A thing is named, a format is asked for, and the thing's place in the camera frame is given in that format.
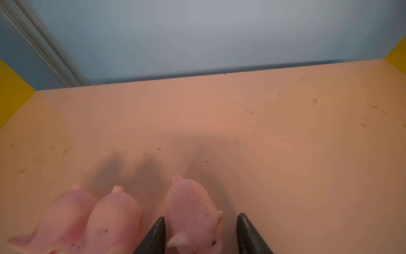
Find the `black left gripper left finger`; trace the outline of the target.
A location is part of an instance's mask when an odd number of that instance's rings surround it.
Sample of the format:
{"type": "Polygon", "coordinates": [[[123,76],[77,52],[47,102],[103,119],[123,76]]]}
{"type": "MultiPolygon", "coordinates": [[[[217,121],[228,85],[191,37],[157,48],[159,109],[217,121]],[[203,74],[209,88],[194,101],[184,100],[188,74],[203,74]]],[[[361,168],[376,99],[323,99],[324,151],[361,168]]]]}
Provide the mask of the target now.
{"type": "Polygon", "coordinates": [[[165,254],[166,222],[159,217],[133,254],[165,254]]]}

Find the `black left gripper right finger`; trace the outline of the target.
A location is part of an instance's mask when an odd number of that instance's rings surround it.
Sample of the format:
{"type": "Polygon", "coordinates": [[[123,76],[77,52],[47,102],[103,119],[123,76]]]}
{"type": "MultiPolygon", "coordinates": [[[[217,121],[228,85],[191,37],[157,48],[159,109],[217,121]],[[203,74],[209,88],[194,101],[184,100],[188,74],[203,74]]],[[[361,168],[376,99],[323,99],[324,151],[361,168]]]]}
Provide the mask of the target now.
{"type": "Polygon", "coordinates": [[[239,254],[273,254],[247,215],[237,217],[236,234],[239,254]]]}

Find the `pink toy pig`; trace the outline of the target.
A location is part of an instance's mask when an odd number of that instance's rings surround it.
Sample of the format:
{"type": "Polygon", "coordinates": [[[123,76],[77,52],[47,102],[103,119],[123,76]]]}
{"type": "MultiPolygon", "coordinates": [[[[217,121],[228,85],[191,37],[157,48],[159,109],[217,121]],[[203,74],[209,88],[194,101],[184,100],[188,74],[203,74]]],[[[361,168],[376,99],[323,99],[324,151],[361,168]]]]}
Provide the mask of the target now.
{"type": "Polygon", "coordinates": [[[6,240],[22,254],[50,254],[80,240],[97,199],[84,187],[74,185],[46,209],[35,230],[6,240]]]}
{"type": "Polygon", "coordinates": [[[165,200],[170,231],[167,248],[180,254],[222,254],[223,215],[201,184],[180,175],[172,178],[165,200]]]}
{"type": "Polygon", "coordinates": [[[62,254],[132,254],[139,246],[142,209],[123,187],[94,207],[80,241],[64,247],[62,254]]]}

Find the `yellow toy shelf unit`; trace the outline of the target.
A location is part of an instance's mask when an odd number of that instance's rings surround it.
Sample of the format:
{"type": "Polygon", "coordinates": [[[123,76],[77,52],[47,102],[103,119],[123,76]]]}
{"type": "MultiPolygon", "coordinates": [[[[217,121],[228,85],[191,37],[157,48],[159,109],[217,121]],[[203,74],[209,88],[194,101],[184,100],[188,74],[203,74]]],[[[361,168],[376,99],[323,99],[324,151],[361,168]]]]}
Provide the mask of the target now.
{"type": "Polygon", "coordinates": [[[371,60],[36,92],[1,128],[1,253],[74,184],[121,185],[143,231],[174,175],[276,254],[406,251],[406,76],[371,60]]]}

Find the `left aluminium frame post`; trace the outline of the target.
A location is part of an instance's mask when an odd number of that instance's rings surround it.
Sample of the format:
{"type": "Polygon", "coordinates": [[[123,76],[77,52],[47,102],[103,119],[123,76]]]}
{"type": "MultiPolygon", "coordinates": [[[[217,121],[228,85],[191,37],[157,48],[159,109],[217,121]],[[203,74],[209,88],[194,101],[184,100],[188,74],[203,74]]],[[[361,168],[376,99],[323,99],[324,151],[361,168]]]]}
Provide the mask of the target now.
{"type": "Polygon", "coordinates": [[[91,85],[29,1],[1,1],[1,13],[66,87],[91,85]]]}

